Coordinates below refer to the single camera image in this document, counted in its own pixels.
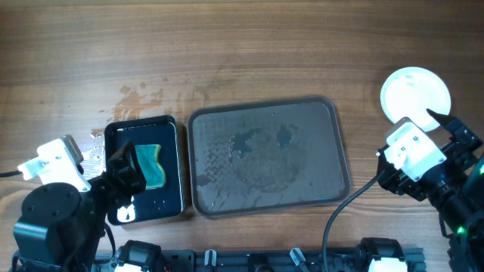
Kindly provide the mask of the white plate front stained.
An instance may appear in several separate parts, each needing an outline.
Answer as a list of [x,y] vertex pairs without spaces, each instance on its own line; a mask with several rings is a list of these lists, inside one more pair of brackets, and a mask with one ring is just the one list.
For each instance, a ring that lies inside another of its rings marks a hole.
[[438,128],[439,123],[427,111],[449,114],[451,96],[446,84],[435,73],[410,66],[396,70],[385,80],[380,104],[392,123],[408,117],[428,132]]

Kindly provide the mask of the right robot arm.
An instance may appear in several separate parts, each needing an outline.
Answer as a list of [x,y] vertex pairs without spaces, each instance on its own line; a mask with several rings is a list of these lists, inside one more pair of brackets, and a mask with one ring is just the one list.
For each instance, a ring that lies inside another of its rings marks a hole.
[[437,147],[408,117],[400,119],[377,153],[377,183],[400,196],[429,200],[449,241],[450,268],[481,271],[483,158],[474,151],[483,142],[461,120],[432,110],[428,114],[450,134],[449,142]]

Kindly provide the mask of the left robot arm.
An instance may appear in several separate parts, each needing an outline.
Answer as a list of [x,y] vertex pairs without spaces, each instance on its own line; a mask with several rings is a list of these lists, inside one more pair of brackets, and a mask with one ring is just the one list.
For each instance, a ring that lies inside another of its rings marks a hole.
[[13,271],[89,271],[101,264],[99,241],[112,234],[107,214],[129,205],[146,187],[133,143],[118,149],[107,164],[110,170],[92,178],[87,192],[52,183],[27,195],[13,230],[18,246]]

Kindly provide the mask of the green yellow sponge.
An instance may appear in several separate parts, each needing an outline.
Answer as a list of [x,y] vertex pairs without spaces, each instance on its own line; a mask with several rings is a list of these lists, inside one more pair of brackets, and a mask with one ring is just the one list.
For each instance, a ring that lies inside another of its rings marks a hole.
[[136,145],[135,152],[138,164],[146,180],[146,189],[163,187],[166,183],[166,173],[160,164],[159,144]]

